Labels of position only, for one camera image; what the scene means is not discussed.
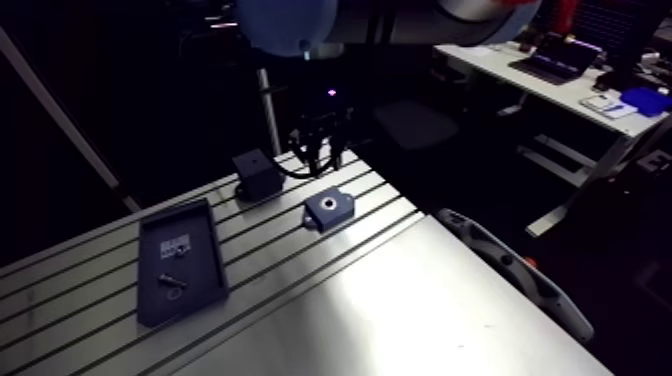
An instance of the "red part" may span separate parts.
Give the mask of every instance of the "red part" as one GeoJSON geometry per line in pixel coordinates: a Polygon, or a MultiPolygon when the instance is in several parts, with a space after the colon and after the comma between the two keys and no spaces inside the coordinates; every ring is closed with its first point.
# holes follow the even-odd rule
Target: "red part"
{"type": "Polygon", "coordinates": [[[555,23],[555,31],[559,34],[569,34],[572,30],[572,23],[574,21],[574,14],[579,7],[579,0],[562,0],[560,2],[560,9],[558,12],[558,19],[555,23]]]}

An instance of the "screw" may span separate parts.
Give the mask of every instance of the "screw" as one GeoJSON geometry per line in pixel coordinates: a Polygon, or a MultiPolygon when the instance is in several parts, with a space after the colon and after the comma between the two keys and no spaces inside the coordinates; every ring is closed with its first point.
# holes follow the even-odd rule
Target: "screw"
{"type": "Polygon", "coordinates": [[[189,286],[187,282],[180,281],[179,279],[166,273],[163,273],[159,276],[159,283],[170,287],[179,287],[181,289],[186,289],[187,286],[189,286]]]}
{"type": "Polygon", "coordinates": [[[176,256],[177,256],[177,257],[183,257],[184,255],[187,254],[187,252],[189,252],[189,249],[190,249],[189,247],[185,247],[185,246],[183,246],[183,245],[178,246],[178,247],[177,247],[176,256]]]}

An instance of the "metal table surface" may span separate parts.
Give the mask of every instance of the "metal table surface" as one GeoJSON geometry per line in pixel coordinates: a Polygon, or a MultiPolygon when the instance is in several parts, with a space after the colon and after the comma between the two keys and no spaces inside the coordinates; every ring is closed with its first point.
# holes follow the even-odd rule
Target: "metal table surface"
{"type": "Polygon", "coordinates": [[[233,197],[229,176],[0,269],[0,374],[608,374],[366,163],[343,159],[256,204],[233,197]],[[303,200],[334,185],[355,196],[355,218],[323,235],[300,227],[303,200]],[[201,197],[231,296],[145,328],[137,221],[201,197]]]}

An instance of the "black tray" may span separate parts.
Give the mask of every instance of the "black tray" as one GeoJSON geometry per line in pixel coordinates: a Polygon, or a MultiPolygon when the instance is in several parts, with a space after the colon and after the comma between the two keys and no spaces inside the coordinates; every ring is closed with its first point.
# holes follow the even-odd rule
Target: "black tray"
{"type": "Polygon", "coordinates": [[[171,208],[140,222],[138,322],[152,327],[229,296],[207,200],[171,208]],[[185,250],[182,256],[178,250],[185,250]],[[159,282],[162,274],[186,287],[159,282]]]}

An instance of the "black block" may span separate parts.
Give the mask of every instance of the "black block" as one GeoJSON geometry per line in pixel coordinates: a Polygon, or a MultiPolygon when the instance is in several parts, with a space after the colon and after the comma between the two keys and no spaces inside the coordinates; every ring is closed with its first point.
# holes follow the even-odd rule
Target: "black block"
{"type": "Polygon", "coordinates": [[[282,191],[284,176],[259,149],[233,158],[240,185],[236,190],[245,201],[258,201],[282,191]]]}

